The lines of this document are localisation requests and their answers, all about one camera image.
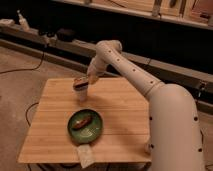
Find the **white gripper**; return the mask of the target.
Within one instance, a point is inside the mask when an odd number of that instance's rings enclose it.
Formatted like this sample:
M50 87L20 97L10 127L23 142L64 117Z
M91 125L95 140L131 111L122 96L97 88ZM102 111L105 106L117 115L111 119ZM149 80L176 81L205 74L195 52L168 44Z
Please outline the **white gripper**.
M95 84L99 80L98 76L104 74L107 66L108 64L103 59L101 59L98 56L95 56L91 60L89 67L87 69L88 82L90 84Z

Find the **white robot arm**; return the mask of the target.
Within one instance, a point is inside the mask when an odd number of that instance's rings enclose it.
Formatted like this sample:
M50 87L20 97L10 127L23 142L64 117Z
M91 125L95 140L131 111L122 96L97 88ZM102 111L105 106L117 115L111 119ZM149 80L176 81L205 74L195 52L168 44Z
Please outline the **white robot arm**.
M113 66L149 102L152 171L205 171L202 136L194 98L177 84L166 84L122 56L117 40L95 45L87 70L95 83Z

